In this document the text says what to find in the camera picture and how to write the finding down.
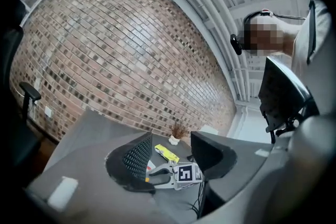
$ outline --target gray fabric surface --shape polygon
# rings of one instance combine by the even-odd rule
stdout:
[[[209,180],[208,186],[223,201],[232,199],[258,172],[265,157],[255,154],[258,150],[270,152],[273,145],[255,143],[199,132],[215,142],[231,147],[237,153],[236,165],[222,178]]]
[[[45,171],[29,187],[41,199],[49,197],[61,180],[68,176],[79,180],[79,189],[70,201],[65,215],[73,217],[78,212],[87,211],[81,216],[80,223],[120,222],[126,219],[131,222],[154,221],[187,223],[196,220],[196,213],[191,210],[198,195],[199,185],[176,191],[174,189],[157,190],[155,195],[139,194],[125,191],[109,178],[105,169],[104,158],[114,148],[139,137],[139,130],[112,122],[94,111],[86,111],[64,136],[52,154]],[[162,144],[175,153],[180,162],[188,162],[191,148],[180,141],[178,146],[168,142],[168,138],[153,135],[152,158],[155,166],[166,163],[166,160],[154,150],[154,146]],[[109,212],[104,203],[109,204]],[[121,213],[129,215],[121,218]]]

